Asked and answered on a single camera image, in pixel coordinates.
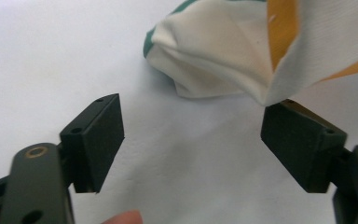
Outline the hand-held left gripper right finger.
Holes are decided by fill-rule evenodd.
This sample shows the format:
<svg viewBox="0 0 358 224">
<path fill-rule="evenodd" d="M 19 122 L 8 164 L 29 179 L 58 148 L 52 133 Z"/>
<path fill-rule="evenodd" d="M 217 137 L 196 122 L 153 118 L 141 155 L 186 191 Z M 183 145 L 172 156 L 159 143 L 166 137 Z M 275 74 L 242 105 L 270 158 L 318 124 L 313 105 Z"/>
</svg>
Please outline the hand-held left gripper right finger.
<svg viewBox="0 0 358 224">
<path fill-rule="evenodd" d="M 338 127 L 286 99 L 265 108 L 261 139 L 308 193 L 325 193 L 332 159 L 343 153 L 347 134 Z"/>
</svg>

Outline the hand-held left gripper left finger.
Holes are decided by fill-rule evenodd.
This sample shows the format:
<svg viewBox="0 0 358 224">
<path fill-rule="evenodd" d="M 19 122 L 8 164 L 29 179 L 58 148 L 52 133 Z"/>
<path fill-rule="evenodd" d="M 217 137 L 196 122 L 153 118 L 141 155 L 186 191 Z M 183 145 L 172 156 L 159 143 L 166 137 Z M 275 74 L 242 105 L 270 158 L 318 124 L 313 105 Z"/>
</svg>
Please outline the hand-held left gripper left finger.
<svg viewBox="0 0 358 224">
<path fill-rule="evenodd" d="M 125 138 L 119 94 L 93 101 L 60 133 L 76 193 L 100 192 Z"/>
</svg>

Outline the white cloth with coloured stripes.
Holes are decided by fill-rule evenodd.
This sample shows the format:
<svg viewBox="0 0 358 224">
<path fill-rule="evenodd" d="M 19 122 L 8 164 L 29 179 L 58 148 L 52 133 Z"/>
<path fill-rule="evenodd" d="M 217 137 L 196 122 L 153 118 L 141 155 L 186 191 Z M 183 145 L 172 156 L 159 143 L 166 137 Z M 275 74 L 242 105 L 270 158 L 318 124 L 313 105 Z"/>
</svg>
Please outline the white cloth with coloured stripes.
<svg viewBox="0 0 358 224">
<path fill-rule="evenodd" d="M 273 105 L 358 73 L 358 0 L 185 0 L 147 33 L 143 54 L 182 97 Z"/>
</svg>

